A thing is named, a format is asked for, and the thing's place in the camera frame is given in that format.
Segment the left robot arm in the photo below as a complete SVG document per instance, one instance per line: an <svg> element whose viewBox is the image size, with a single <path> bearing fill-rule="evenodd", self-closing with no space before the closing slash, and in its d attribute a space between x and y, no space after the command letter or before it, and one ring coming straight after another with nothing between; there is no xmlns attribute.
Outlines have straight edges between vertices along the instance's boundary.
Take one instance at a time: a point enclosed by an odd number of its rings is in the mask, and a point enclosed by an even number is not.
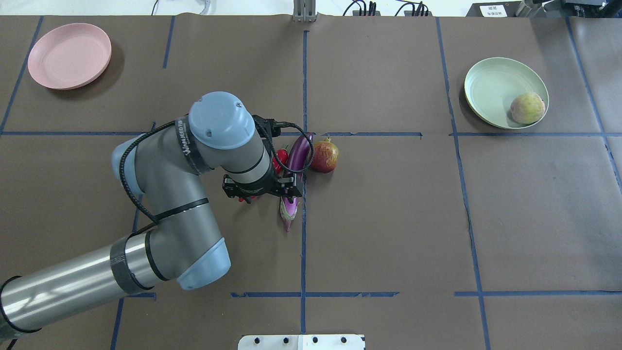
<svg viewBox="0 0 622 350"><path fill-rule="evenodd" d="M115 243L1 286L1 340L125 296L176 280L193 290L213 283L231 266L226 242L200 176L222 168L229 198L251 202L265 193L301 197L297 175L308 166L273 167L273 138L293 122L251 115L235 95L215 91L177 120L120 144L113 168L129 199L150 224Z"/></svg>

